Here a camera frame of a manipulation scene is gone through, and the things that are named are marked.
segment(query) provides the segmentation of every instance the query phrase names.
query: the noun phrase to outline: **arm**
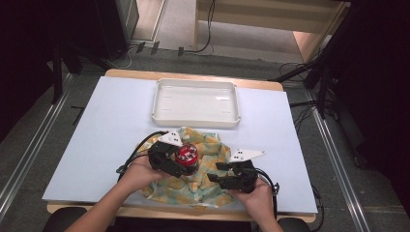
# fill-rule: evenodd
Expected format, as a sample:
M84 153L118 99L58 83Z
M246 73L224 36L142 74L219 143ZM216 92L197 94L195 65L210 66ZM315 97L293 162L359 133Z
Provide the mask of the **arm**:
M152 169L148 157L135 159L123 178L66 231L105 231L131 194L166 176L165 173Z
M258 223L264 232L283 232L275 219L272 189L261 179L257 179L255 190L243 193L230 190L229 193L240 200L248 210L248 214Z

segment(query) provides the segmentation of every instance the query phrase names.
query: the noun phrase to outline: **plastic tray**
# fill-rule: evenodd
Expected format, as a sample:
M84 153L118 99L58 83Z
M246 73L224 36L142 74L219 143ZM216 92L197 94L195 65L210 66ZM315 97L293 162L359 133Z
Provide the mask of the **plastic tray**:
M169 127L233 128L241 120L236 86L230 82L161 79L152 119Z

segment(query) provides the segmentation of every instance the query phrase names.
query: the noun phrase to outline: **cloth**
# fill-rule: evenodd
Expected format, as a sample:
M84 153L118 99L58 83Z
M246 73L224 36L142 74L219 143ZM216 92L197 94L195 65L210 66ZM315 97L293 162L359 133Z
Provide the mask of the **cloth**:
M210 182L207 173L219 176L227 175L219 171L216 162L227 162L230 149L224 145L217 134L200 132L187 127L177 130L182 142L194 145L198 151L199 168L191 176L170 177L152 183L141 190L147 199L173 205L191 205L196 207L219 207L232 203L232 197L226 189ZM157 137L149 139L140 151L149 149Z

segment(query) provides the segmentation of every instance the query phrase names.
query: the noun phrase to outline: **cable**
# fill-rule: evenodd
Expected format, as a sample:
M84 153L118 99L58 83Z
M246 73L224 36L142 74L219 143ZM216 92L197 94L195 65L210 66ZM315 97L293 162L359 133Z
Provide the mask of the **cable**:
M320 208L320 211L322 213L322 218L320 219L319 225L315 229L310 230L311 232L316 232L319 231L320 228L322 228L323 222L325 220L325 207L323 206L322 197L320 196L319 190L317 190L314 185L311 185L311 188L313 190L314 197L319 201L319 206L317 206L317 208Z
M132 58L131 58L131 56L130 56L130 52L131 52L132 50L136 49L136 48L138 48L138 46L133 46L133 47L131 47L131 48L128 50L127 56L128 56L128 58L129 58L130 61L129 61L129 63L128 63L125 67L118 67L118 66L114 65L113 63L111 63L108 59L106 59L106 62L108 62L110 65L112 65L112 66L113 66L114 68L116 68L116 69L125 70L125 69L129 68L130 65L132 64Z
M266 172L264 172L262 169L259 168L255 168L255 171L261 175L265 180L268 181L269 185L272 188L272 201L274 203L274 216L275 218L278 218L278 200L277 200L277 195L278 195L278 191L279 191L279 184L277 183L276 185L274 185L274 183L272 182L271 178L269 178L269 175L266 174ZM256 224L255 227L252 229L252 232L258 232L259 231L259 225Z
M209 56L209 55L214 54L214 47L213 47L211 44L209 44L209 46L212 48L212 51L211 51L211 53L209 53L209 54L199 54L199 53L197 53L197 52L192 52L192 51L184 51L184 53L192 54L192 55L198 55L198 56ZM166 48L157 48L157 50L160 51L160 52L166 52L166 51L176 52L176 53L179 52L178 50L166 49Z
M301 64L301 63L285 63L285 64L282 64L282 65L279 67L279 70L278 70L279 73L280 73L280 76L283 76L283 73L281 72L282 68L285 67L285 66L288 66L288 65L296 65L296 66L295 66L295 70L298 69L299 66L305 67L305 64ZM288 81L292 81L292 82L303 82L303 81L305 81L305 78L304 78L303 76L301 76L300 73L298 74L298 76L299 76L302 80L292 80L292 79L288 79Z
M164 135L166 134L165 131L156 131L151 133L150 135L148 135L147 137L144 138L144 140L142 140L142 142L140 142L136 148L133 150L132 154L130 155L130 157L127 159L127 161L124 163L124 165L121 165L118 169L117 169L117 173L120 174L120 176L118 177L118 181L120 181L120 179L124 176L124 173L126 173L127 168L130 166L130 164L133 162L133 160L139 158L139 157L143 157L146 155L139 155L137 152L138 150L142 147L142 145L144 145L150 138L152 138L155 135Z
M206 42L206 44L204 45L204 47L202 47L202 49L199 49L199 50L187 50L187 51L184 51L184 52L188 52L188 53L198 53L198 52L201 52L201 51L205 50L205 49L208 47L209 42L211 41L211 23L212 23L212 19L213 19L213 17L214 17L214 12L215 12L215 1L216 1L216 0L213 0L213 1L212 1L211 7L209 8L209 12L208 12L208 41Z
M297 131L297 134L299 134L299 130L301 128L301 124L303 123L303 121L311 116L313 111L317 108L318 104L319 104L319 101L303 101L303 102L296 102L296 103L289 104L291 108L296 107L296 106L308 105L308 107L306 107L304 110L302 110L299 113L298 118L293 121L293 123L295 124L295 129ZM327 113L329 116L334 117L337 120L338 115L332 110L332 104L333 104L333 101L325 100L325 110L327 109L327 112L325 111L325 113Z

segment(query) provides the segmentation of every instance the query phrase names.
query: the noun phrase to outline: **wooden table edge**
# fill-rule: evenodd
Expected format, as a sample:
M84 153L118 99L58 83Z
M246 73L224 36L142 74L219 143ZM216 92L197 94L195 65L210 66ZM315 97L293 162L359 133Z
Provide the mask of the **wooden table edge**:
M105 76L135 78L135 79L149 79L149 80L160 80L162 78L174 78L174 79L190 79L190 80L224 81L224 82L231 82L235 84L236 86L242 87L242 88L283 91L282 85L278 82L267 81L267 80L250 80L250 79L243 79L240 77L174 73L174 72L129 71L129 70L115 70L115 69L108 70L105 73Z
M93 207L92 203L53 202L47 203L49 213L66 207L81 207L87 211ZM212 208L170 208L170 207L147 207L147 206L123 206L117 212L117 217L126 218L177 218L194 220L229 220L229 221L253 221L246 211L216 210ZM280 218L300 218L305 222L314 222L316 214L279 214Z

